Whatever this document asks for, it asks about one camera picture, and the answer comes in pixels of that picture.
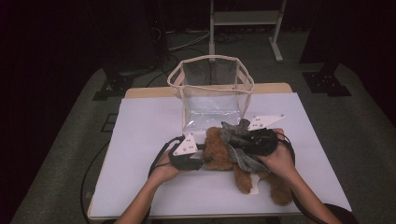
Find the floor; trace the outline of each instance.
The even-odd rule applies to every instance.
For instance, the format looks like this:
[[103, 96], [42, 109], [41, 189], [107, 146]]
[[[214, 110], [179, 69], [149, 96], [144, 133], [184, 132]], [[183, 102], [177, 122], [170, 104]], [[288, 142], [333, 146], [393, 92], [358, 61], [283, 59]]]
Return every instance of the floor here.
[[[233, 42], [218, 43], [217, 54], [237, 57], [257, 83], [287, 82], [299, 94], [318, 139], [361, 224], [396, 220], [396, 130], [361, 85], [342, 64], [335, 75], [351, 93], [329, 97], [312, 93], [302, 72], [322, 64], [299, 64], [308, 32], [281, 32], [278, 45], [284, 57], [277, 63], [269, 46], [271, 32], [226, 35]], [[201, 34], [169, 34], [177, 47]], [[166, 74], [180, 60], [207, 54], [207, 42], [172, 53], [163, 69], [137, 77], [133, 88], [167, 86]], [[121, 96], [94, 101], [106, 74], [99, 69], [86, 84], [58, 133], [35, 182], [12, 223], [101, 223], [87, 220], [87, 211], [111, 137], [111, 124]], [[302, 216], [282, 217], [281, 223], [304, 223]], [[263, 218], [167, 220], [165, 223], [266, 223]]]

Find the white table surface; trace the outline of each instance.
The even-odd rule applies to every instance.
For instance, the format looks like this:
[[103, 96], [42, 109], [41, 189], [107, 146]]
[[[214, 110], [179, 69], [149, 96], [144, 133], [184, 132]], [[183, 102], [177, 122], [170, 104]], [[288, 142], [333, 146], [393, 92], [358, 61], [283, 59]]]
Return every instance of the white table surface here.
[[[347, 197], [320, 145], [297, 93], [252, 94], [246, 119], [284, 114], [268, 128], [282, 128], [290, 139], [296, 167], [324, 203], [351, 211]], [[119, 217], [145, 181], [163, 144], [182, 135], [182, 103], [176, 97], [123, 99], [106, 159], [98, 178], [89, 217]], [[201, 143], [204, 136], [195, 133]], [[299, 213], [294, 203], [275, 205], [269, 185], [259, 194], [236, 187], [232, 171], [191, 171], [163, 184], [151, 206], [151, 217], [234, 217]]]

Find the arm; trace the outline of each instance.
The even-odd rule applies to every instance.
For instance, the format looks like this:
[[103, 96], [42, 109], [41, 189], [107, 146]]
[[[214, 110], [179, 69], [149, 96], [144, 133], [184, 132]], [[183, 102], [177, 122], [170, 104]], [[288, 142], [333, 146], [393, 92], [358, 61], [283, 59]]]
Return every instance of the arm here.
[[[274, 131], [276, 133], [283, 133], [282, 130]], [[278, 138], [283, 139], [284, 136], [279, 134]], [[297, 200], [310, 214], [327, 223], [341, 223], [305, 183], [294, 167], [290, 152], [284, 144], [279, 143], [277, 149], [269, 156], [257, 157], [263, 161], [272, 172], [285, 180], [290, 189], [294, 192]]]
[[[169, 151], [163, 153], [158, 164], [167, 164], [169, 162], [168, 153]], [[145, 185], [115, 223], [140, 224], [151, 206], [158, 187], [162, 183], [173, 179], [179, 173], [180, 171], [170, 164], [155, 168]]]

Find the mesh basket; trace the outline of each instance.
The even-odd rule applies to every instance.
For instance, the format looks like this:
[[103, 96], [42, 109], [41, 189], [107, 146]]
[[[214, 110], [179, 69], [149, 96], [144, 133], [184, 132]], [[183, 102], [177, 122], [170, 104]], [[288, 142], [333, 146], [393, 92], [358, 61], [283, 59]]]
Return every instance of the mesh basket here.
[[183, 102], [183, 132], [200, 132], [222, 121], [236, 125], [248, 109], [254, 81], [237, 58], [206, 55], [182, 61], [168, 85]]

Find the brown plush toy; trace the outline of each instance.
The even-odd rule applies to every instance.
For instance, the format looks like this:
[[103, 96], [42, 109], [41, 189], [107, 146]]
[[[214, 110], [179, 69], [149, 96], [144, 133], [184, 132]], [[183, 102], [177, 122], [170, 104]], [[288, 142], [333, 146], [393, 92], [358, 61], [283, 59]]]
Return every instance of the brown plush toy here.
[[[250, 173], [242, 170], [238, 163], [229, 160], [229, 152], [221, 140], [220, 131], [221, 128], [219, 127], [211, 127], [206, 130], [205, 150], [202, 158], [211, 158], [212, 161], [207, 162], [205, 168], [209, 170], [233, 170], [236, 186], [241, 192], [249, 194], [252, 189]], [[290, 188], [281, 178], [265, 171], [260, 171], [256, 175], [270, 184], [271, 198], [275, 204], [286, 205], [291, 202]]]

